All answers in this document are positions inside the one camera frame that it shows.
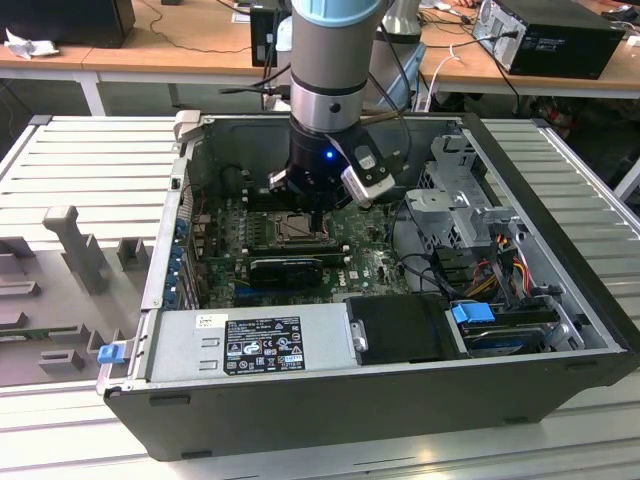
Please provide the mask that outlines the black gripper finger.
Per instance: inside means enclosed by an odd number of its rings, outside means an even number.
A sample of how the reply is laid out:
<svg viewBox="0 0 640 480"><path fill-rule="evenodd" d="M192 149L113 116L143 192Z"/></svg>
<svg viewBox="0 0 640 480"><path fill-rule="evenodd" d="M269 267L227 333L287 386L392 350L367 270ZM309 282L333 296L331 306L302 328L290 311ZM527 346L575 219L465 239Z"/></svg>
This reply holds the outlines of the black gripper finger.
<svg viewBox="0 0 640 480"><path fill-rule="evenodd" d="M351 202L351 195L347 192L333 192L321 198L319 206L319 231L325 229L325 217L333 211L341 210Z"/></svg>
<svg viewBox="0 0 640 480"><path fill-rule="evenodd" d="M308 214L312 232L321 230L320 195L310 175L297 168L273 172L268 176L268 189L289 210Z"/></svg>

